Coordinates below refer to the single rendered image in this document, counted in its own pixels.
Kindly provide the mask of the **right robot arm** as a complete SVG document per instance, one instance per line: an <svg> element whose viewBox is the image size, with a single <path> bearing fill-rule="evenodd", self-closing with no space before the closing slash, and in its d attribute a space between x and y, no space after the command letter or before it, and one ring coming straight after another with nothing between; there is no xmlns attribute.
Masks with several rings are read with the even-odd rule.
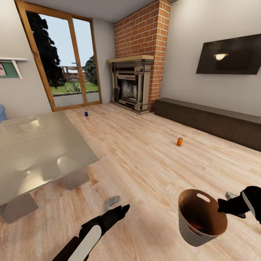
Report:
<svg viewBox="0 0 261 261"><path fill-rule="evenodd" d="M247 187L240 195L228 191L225 196L227 200L218 199L218 212L246 219L245 213L251 211L261 224L261 188Z"/></svg>

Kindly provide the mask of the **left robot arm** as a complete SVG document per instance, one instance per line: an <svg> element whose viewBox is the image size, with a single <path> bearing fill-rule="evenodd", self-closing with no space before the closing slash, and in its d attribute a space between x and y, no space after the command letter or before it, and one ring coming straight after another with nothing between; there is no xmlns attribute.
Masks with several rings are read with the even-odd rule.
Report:
<svg viewBox="0 0 261 261"><path fill-rule="evenodd" d="M128 212L129 204L124 207L111 207L119 201L121 201L119 195L106 200L104 202L105 213L85 222L79 232L79 238L73 237L52 261L87 261L89 253L100 238Z"/></svg>

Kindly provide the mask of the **trash can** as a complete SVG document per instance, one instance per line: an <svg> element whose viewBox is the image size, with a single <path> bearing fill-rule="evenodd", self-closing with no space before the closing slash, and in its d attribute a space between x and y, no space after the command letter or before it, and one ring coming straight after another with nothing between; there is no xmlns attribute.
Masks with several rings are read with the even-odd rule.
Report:
<svg viewBox="0 0 261 261"><path fill-rule="evenodd" d="M210 202L198 197L202 194ZM189 245L200 247L224 234L228 228L226 212L218 212L219 203L211 195L197 189L184 190L178 198L179 232ZM204 234L188 221L201 226Z"/></svg>

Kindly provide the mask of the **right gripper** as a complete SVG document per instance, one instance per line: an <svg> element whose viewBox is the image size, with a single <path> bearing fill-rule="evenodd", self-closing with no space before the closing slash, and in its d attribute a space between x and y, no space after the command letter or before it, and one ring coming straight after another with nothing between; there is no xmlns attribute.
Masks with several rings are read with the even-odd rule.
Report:
<svg viewBox="0 0 261 261"><path fill-rule="evenodd" d="M231 215L235 215L242 219L246 219L246 211L240 209L235 203L235 198L231 200L218 199L219 209L218 212L226 212Z"/></svg>

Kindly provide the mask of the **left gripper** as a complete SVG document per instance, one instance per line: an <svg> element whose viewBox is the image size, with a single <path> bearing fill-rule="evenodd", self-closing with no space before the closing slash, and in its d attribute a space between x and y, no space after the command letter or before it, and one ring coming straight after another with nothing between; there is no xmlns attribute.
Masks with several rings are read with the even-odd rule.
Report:
<svg viewBox="0 0 261 261"><path fill-rule="evenodd" d="M119 220L123 219L128 212L130 205L126 205L124 207L118 206L112 210L105 212L103 215L109 217L110 220L110 228Z"/></svg>

